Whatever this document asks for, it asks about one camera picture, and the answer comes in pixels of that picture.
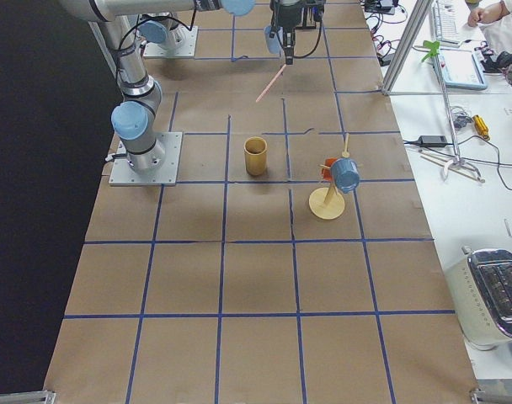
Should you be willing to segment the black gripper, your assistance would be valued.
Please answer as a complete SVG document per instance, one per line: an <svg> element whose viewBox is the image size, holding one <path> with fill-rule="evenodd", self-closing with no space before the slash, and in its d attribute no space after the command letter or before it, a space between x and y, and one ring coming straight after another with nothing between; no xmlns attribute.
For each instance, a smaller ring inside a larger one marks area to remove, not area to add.
<svg viewBox="0 0 512 404"><path fill-rule="evenodd" d="M271 32L283 45L285 64L294 63L294 45L296 26L301 23L302 1L275 0L269 2L271 9Z"/></svg>

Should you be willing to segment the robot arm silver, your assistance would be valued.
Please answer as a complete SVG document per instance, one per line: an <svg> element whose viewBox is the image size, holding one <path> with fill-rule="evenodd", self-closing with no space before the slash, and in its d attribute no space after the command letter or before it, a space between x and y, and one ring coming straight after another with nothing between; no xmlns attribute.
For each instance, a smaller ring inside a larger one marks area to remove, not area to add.
<svg viewBox="0 0 512 404"><path fill-rule="evenodd" d="M162 100L162 89L147 73L132 25L133 15L170 17L178 11L208 12L223 9L244 16L254 1L62 1L72 16L96 23L113 63L115 80L124 102L115 107L111 122L126 150L126 159L135 173L157 170L166 157L166 149L153 130L153 122Z"/></svg>
<svg viewBox="0 0 512 404"><path fill-rule="evenodd" d="M141 14L142 22L138 30L148 43L155 44L166 51L173 51L184 43L185 34L180 23L174 21L172 17L170 13Z"/></svg>

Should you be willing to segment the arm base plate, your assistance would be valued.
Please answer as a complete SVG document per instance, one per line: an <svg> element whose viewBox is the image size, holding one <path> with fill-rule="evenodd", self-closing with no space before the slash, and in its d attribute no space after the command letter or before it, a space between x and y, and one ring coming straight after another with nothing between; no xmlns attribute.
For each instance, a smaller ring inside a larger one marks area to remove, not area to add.
<svg viewBox="0 0 512 404"><path fill-rule="evenodd" d="M156 132L153 149L142 155L130 154L123 141L113 161L109 176L111 186L174 186L177 183L182 150L182 132Z"/></svg>
<svg viewBox="0 0 512 404"><path fill-rule="evenodd" d="M198 26L192 30L178 25L167 29L161 24L149 24L141 29L146 40L143 55L148 59L192 58L195 56Z"/></svg>

